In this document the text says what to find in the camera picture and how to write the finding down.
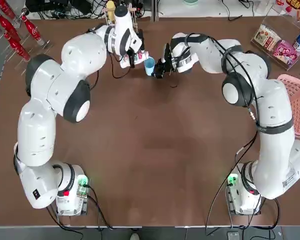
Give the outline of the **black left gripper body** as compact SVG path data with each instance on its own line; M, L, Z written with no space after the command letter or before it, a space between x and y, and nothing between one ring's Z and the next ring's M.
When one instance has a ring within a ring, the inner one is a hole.
M145 50L143 31L140 29L138 32L129 30L129 37L126 42L126 51L132 51L135 54L139 51Z

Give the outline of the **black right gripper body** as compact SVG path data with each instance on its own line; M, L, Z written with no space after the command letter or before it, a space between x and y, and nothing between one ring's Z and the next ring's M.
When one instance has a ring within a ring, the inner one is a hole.
M172 57L171 47L169 43L166 43L163 47L163 56L161 58L160 71L162 74L176 71L176 66L174 63L174 58Z

